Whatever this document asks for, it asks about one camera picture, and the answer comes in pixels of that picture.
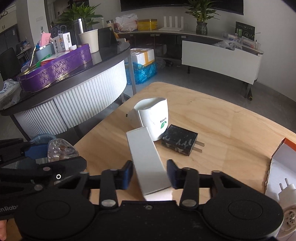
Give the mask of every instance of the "pink card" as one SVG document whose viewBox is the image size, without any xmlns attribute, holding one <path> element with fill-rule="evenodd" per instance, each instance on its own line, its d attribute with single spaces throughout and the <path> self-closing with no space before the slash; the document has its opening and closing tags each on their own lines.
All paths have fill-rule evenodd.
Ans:
<svg viewBox="0 0 296 241">
<path fill-rule="evenodd" d="M 51 34 L 43 32 L 40 40 L 40 47 L 50 43 Z"/>
</svg>

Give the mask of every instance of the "tv screen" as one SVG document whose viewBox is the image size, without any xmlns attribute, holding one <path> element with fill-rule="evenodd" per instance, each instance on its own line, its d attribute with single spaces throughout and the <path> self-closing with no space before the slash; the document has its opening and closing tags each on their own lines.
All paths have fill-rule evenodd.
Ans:
<svg viewBox="0 0 296 241">
<path fill-rule="evenodd" d="M 121 11 L 162 6 L 184 6 L 186 0 L 120 0 Z M 244 0 L 222 0 L 214 3 L 215 9 L 244 14 Z"/>
</svg>

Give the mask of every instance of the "blue plastic bag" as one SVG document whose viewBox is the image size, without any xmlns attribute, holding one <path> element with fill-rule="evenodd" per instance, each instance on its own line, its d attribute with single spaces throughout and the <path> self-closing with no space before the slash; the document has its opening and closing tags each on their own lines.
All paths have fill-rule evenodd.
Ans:
<svg viewBox="0 0 296 241">
<path fill-rule="evenodd" d="M 125 66 L 126 66 L 126 79 L 128 81 L 128 85 L 131 85 L 131 76 L 128 68 L 128 63 L 126 63 Z M 156 75 L 157 64 L 154 61 L 153 63 L 144 67 L 141 64 L 133 63 L 133 72 L 135 74 L 136 85 L 143 84 L 152 76 Z"/>
</svg>

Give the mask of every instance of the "clear plastic bag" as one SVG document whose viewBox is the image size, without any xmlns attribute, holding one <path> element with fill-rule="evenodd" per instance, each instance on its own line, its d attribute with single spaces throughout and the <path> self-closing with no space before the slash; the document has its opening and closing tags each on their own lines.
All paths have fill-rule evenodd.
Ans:
<svg viewBox="0 0 296 241">
<path fill-rule="evenodd" d="M 138 28 L 138 16 L 134 13 L 115 18 L 115 24 L 119 31 L 134 31 Z"/>
<path fill-rule="evenodd" d="M 237 41 L 224 40 L 213 45 L 224 48 L 224 49 L 230 49 L 230 50 L 241 49 L 242 50 L 242 46 Z"/>
<path fill-rule="evenodd" d="M 166 65 L 166 62 L 162 58 L 156 57 L 155 62 L 157 64 L 157 69 L 163 69 L 165 67 L 165 65 Z"/>
<path fill-rule="evenodd" d="M 20 100 L 20 84 L 12 79 L 4 81 L 3 90 L 0 91 L 0 110 L 15 105 Z"/>
</svg>

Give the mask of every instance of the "green leaf logo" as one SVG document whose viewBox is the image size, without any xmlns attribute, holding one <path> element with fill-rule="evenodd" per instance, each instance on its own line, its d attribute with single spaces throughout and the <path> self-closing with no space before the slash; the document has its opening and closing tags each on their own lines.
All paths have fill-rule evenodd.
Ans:
<svg viewBox="0 0 296 241">
<path fill-rule="evenodd" d="M 165 123 L 166 123 L 166 121 L 161 124 L 161 127 L 160 128 L 164 127 L 165 126 Z"/>
</svg>

